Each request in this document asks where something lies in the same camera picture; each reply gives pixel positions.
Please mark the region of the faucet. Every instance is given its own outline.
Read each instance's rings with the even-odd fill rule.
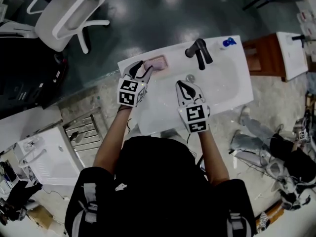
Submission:
[[[206,43],[203,39],[197,39],[192,46],[190,46],[188,49],[186,49],[185,54],[187,57],[192,58],[195,54],[197,55],[197,62],[198,62],[198,68],[200,70],[204,70],[205,69],[205,65],[204,65],[204,61],[201,55],[201,51],[202,54],[204,56],[205,62],[207,64],[210,64],[213,62],[212,57],[210,56],[207,47],[206,47]]]

